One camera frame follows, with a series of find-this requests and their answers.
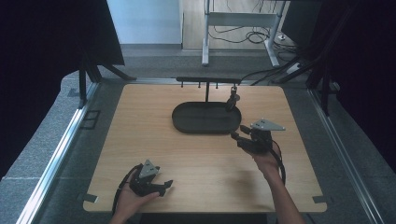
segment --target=black panel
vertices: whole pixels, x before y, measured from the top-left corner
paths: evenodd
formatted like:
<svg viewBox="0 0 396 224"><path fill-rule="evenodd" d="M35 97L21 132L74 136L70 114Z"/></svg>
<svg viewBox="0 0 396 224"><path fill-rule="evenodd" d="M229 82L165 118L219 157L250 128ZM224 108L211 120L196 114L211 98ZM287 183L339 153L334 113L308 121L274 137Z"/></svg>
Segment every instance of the black panel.
<svg viewBox="0 0 396 224"><path fill-rule="evenodd" d="M304 55L315 58L329 40L347 3L341 0L291 1L281 31Z"/></svg>
<svg viewBox="0 0 396 224"><path fill-rule="evenodd" d="M333 53L338 99L396 171L396 6L361 1Z"/></svg>
<svg viewBox="0 0 396 224"><path fill-rule="evenodd" d="M172 214L142 214L140 224L266 224L265 214L205 214L205 213L172 213Z"/></svg>
<svg viewBox="0 0 396 224"><path fill-rule="evenodd" d="M3 176L59 93L84 49L123 64L106 0L6 1L0 6L0 164Z"/></svg>

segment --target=gray floor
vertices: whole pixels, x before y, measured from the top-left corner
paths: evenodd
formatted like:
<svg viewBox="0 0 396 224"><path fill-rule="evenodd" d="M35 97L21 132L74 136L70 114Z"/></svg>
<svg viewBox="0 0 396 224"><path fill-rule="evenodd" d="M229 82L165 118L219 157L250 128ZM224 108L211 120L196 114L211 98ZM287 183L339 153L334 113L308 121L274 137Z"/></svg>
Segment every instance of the gray floor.
<svg viewBox="0 0 396 224"><path fill-rule="evenodd" d="M212 52L210 65L202 67L199 51L162 47L123 46L126 66L119 66L119 69L138 77L135 83L174 83L172 77L243 77L271 67L265 52ZM100 111L99 120L93 129L87 129L92 125L88 121L82 123L81 127L86 128L78 130L34 223L107 223L110 219L109 213L85 212L80 199L88 190L122 87L127 84L106 69L100 70L104 79L89 108ZM260 74L249 79L263 76ZM285 74L269 77L260 85L271 85L268 80L282 76ZM314 101L304 86L306 77L302 75L281 85L324 193L321 200L328 203L326 212L304 214L304 218L307 223L374 223L367 216L361 196L340 161ZM0 182L0 223L15 223L20 216L77 106L78 74L73 73L64 79L51 111ZM332 124L373 197L383 223L395 223L395 174L340 106L335 95L330 97L329 109ZM268 220L275 223L274 214L270 214Z"/></svg>

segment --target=black tray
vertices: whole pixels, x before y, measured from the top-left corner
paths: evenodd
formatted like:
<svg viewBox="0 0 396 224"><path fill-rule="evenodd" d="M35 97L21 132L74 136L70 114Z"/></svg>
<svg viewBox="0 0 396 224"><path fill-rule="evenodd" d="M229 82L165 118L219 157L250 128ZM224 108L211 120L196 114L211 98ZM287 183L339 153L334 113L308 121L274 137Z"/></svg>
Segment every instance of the black tray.
<svg viewBox="0 0 396 224"><path fill-rule="evenodd" d="M186 102L178 105L172 120L182 133L230 133L239 128L241 111L226 111L223 102Z"/></svg>

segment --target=wrist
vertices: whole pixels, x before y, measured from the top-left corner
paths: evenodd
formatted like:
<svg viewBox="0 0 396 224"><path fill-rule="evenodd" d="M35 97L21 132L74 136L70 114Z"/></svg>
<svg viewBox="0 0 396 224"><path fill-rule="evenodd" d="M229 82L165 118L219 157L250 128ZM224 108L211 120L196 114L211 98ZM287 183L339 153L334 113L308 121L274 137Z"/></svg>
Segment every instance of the wrist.
<svg viewBox="0 0 396 224"><path fill-rule="evenodd" d="M116 213L116 214L114 214L113 218L111 218L109 224L123 224L123 223L126 223L127 220L128 220L128 217L123 216L120 213Z"/></svg>
<svg viewBox="0 0 396 224"><path fill-rule="evenodd" d="M267 180L268 184L271 186L273 184L282 183L282 178L279 175L279 172L272 172L264 176Z"/></svg>

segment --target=wooden table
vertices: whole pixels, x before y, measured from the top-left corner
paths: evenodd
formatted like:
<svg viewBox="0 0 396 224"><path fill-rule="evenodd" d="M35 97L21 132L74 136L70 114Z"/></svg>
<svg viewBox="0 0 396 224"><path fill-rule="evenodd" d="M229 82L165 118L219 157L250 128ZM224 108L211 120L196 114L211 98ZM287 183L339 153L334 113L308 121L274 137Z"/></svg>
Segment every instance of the wooden table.
<svg viewBox="0 0 396 224"><path fill-rule="evenodd" d="M226 102L230 88L211 86L209 101ZM322 192L282 89L239 86L237 93L241 124L265 118L286 128L272 135L281 147L286 186L300 212L324 212L327 204L313 200ZM161 166L153 183L174 183L163 198L143 206L142 213L275 212L262 173L230 135L185 134L173 126L177 105L204 100L205 88L197 85L126 85L88 190L98 200L84 202L84 209L111 211L120 181L150 159Z"/></svg>

